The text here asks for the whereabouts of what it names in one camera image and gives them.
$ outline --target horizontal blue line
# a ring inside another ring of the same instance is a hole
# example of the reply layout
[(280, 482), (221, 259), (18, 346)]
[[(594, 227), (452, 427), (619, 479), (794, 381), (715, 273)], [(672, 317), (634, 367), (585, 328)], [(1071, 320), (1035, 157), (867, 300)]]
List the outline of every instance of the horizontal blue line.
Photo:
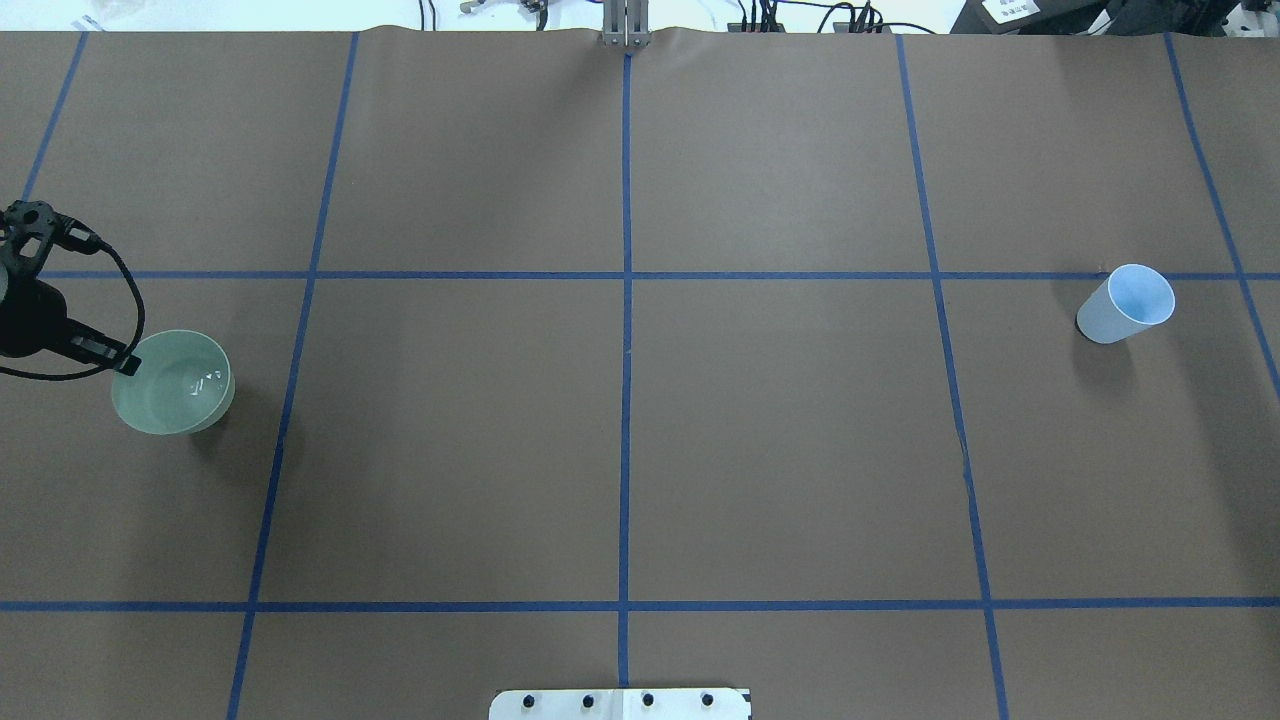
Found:
[[(942, 272), (945, 281), (1098, 281), (1105, 272)], [(47, 270), (47, 279), (110, 279), (116, 270)], [(306, 279), (306, 270), (134, 270), (138, 279)], [(611, 270), (319, 270), (323, 281), (621, 281), (625, 273)], [(635, 281), (928, 281), (928, 272), (767, 272), (767, 270), (691, 270), (637, 272)], [(1171, 281), (1235, 281), (1235, 273), (1165, 273)], [(1249, 273), (1251, 281), (1280, 281), (1280, 273)]]
[[(973, 600), (613, 600), (511, 602), (183, 602), (183, 601), (0, 601), (0, 612), (868, 612), (984, 610)], [(1167, 607), (1280, 607), (1280, 597), (1064, 597), (993, 598), (995, 610), (1107, 610)]]
[(0, 601), (0, 612), (244, 612), (244, 602)]
[(1280, 607), (1280, 597), (1066, 597), (992, 600), (996, 610), (1107, 610), (1161, 607)]

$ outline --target paper tag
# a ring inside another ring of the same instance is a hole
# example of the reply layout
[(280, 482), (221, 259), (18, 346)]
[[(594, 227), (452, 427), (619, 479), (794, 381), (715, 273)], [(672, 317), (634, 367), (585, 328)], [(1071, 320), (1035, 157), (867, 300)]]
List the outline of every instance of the paper tag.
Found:
[(1034, 0), (982, 0), (982, 6), (997, 24), (1020, 20), (1039, 12)]

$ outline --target cup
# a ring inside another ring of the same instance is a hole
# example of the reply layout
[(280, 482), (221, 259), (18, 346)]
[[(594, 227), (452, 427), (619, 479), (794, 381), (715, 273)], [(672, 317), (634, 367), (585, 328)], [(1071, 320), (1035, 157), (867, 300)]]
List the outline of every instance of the cup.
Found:
[(1164, 323), (1174, 314), (1174, 288), (1146, 265), (1120, 265), (1075, 314), (1084, 337), (1102, 345)]
[(142, 365), (115, 373), (111, 405), (131, 428), (154, 436), (197, 433), (216, 423), (236, 396), (227, 352), (195, 331), (165, 331), (133, 351)]

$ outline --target white floor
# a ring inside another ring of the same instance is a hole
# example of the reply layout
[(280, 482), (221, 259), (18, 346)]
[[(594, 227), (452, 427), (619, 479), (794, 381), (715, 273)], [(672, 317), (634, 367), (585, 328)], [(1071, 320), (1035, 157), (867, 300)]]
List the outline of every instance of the white floor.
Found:
[[(534, 29), (534, 18), (517, 0), (488, 0), (471, 14), (460, 0), (434, 0), (436, 26), (445, 31)], [(964, 0), (876, 0), (886, 22), (911, 22), (946, 32)], [(826, 10), (782, 5), (780, 20), (790, 32), (813, 32)], [(737, 0), (650, 0), (653, 28), (726, 29), (739, 22)], [(837, 10), (832, 19), (845, 20)], [(589, 0), (552, 0), (548, 29), (599, 28), (600, 5)], [(430, 27), (430, 14), (426, 24)], [(416, 0), (0, 0), (0, 29), (106, 31), (351, 31), (376, 26), (419, 27)], [(831, 32), (828, 22), (826, 32)], [(902, 32), (915, 32), (901, 28)]]

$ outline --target vertical blue line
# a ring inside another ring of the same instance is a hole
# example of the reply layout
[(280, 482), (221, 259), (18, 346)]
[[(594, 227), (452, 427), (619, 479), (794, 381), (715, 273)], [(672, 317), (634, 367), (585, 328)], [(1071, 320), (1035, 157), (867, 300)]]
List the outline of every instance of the vertical blue line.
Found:
[(248, 667), (248, 651), (253, 639), (253, 620), (257, 615), (257, 597), (262, 587), (262, 566), (266, 562), (266, 543), (271, 537), (271, 520), (275, 515), (275, 496), (280, 484), (280, 466), (284, 462), (284, 443), (289, 433), (289, 416), (293, 413), (293, 397), (298, 386), (298, 369), (302, 364), (302, 348), (306, 345), (307, 324), (311, 318), (311, 299), (315, 295), (316, 270), (320, 268), (320, 251), (324, 245), (324, 229), (329, 218), (329, 197), (333, 193), (333, 178), (338, 170), (338, 154), (342, 150), (342, 128), (347, 120), (347, 99), (351, 96), (351, 76), (356, 68), (356, 50), (360, 46), (360, 33), (351, 33), (351, 47), (347, 50), (347, 69), (342, 81), (342, 96), (338, 100), (338, 118), (334, 122), (333, 141), (329, 145), (329, 167), (325, 170), (324, 191), (320, 195), (320, 213), (316, 218), (316, 233), (311, 242), (311, 264), (307, 269), (307, 284), (302, 292), (302, 310), (298, 315), (298, 329), (293, 338), (293, 359), (289, 361), (289, 380), (284, 389), (284, 405), (280, 410), (280, 427), (275, 436), (275, 455), (271, 460), (271, 478), (266, 487), (266, 502), (262, 507), (262, 523), (257, 533), (257, 550), (253, 555), (253, 574), (248, 587), (248, 610), (241, 628), (241, 644), (236, 656), (236, 674), (232, 678), (230, 700), (227, 703), (227, 720), (236, 720), (239, 714), (241, 691), (244, 687), (244, 671)]
[(622, 58), (622, 459), (618, 483), (618, 687), (630, 684), (631, 601), (631, 54)]
[(1235, 279), (1240, 284), (1240, 295), (1244, 296), (1244, 306), (1249, 310), (1249, 320), (1253, 322), (1253, 333), (1262, 347), (1262, 359), (1267, 364), (1267, 373), (1271, 374), (1271, 387), (1276, 397), (1280, 398), (1280, 372), (1276, 370), (1275, 356), (1271, 354), (1271, 343), (1267, 342), (1267, 333), (1262, 329), (1262, 318), (1258, 307), (1253, 304), (1253, 291), (1249, 290), (1249, 279), (1244, 275), (1244, 261), (1235, 247), (1235, 237), (1231, 236), (1231, 225), (1226, 222), (1226, 211), (1222, 209), (1222, 199), (1217, 195), (1217, 184), (1213, 182), (1213, 173), (1208, 169), (1208, 159), (1204, 158), (1204, 147), (1199, 141), (1199, 132), (1196, 129), (1196, 118), (1192, 117), (1192, 104), (1187, 99), (1187, 86), (1183, 83), (1183, 69), (1178, 64), (1178, 53), (1174, 51), (1174, 36), (1165, 33), (1165, 50), (1169, 53), (1169, 67), (1174, 70), (1174, 85), (1178, 86), (1178, 100), (1183, 105), (1183, 120), (1187, 123), (1187, 135), (1190, 136), (1192, 149), (1196, 150), (1196, 160), (1201, 165), (1204, 176), (1204, 187), (1208, 197), (1213, 202), (1213, 214), (1217, 215), (1217, 227), (1222, 231), (1222, 241), (1226, 242), (1226, 252), (1231, 256), (1231, 265), (1235, 268)]
[(58, 118), (63, 114), (63, 105), (67, 104), (67, 95), (72, 91), (72, 82), (76, 79), (76, 70), (79, 60), (84, 55), (84, 45), (88, 42), (88, 33), (82, 32), (76, 44), (76, 53), (72, 55), (72, 64), (67, 68), (67, 77), (63, 78), (63, 88), (58, 91), (58, 101), (54, 102), (54, 111), (49, 115), (49, 124), (45, 126), (45, 137), (40, 140), (40, 150), (36, 151), (36, 160), (31, 164), (31, 174), (27, 176), (27, 186), (22, 190), (22, 199), (31, 200), (31, 193), (36, 191), (36, 178), (40, 177), (40, 167), (45, 164), (45, 152), (54, 140), (54, 129), (58, 128)]
[(942, 337), (942, 359), (947, 370), (947, 387), (951, 391), (951, 415), (960, 439), (960, 456), (964, 461), (964, 484), (969, 496), (969, 532), (973, 537), (973, 555), (978, 566), (978, 587), (982, 592), (983, 616), (987, 624), (987, 650), (991, 653), (991, 675), (996, 684), (996, 707), (1001, 720), (1009, 720), (1009, 701), (1005, 693), (1005, 671), (1000, 660), (1000, 639), (996, 634), (996, 612), (991, 605), (991, 579), (987, 575), (987, 552), (982, 542), (982, 521), (978, 518), (978, 492), (973, 482), (973, 462), (969, 457), (969, 436), (965, 432), (964, 409), (960, 405), (960, 383), (956, 379), (955, 355), (951, 350), (951, 328), (947, 322), (946, 300), (942, 296), (942, 270), (938, 265), (938, 250), (933, 237), (933, 217), (929, 211), (929, 192), (924, 183), (924, 161), (920, 156), (920, 138), (915, 126), (915, 105), (911, 101), (911, 79), (906, 65), (906, 49), (902, 36), (893, 36), (897, 44), (897, 64), (902, 76), (902, 101), (906, 106), (906, 127), (911, 138), (911, 161), (915, 164), (915, 191), (920, 197), (920, 219), (924, 223), (924, 245), (929, 252), (929, 274), (933, 282), (933, 304), (938, 314), (938, 331)]

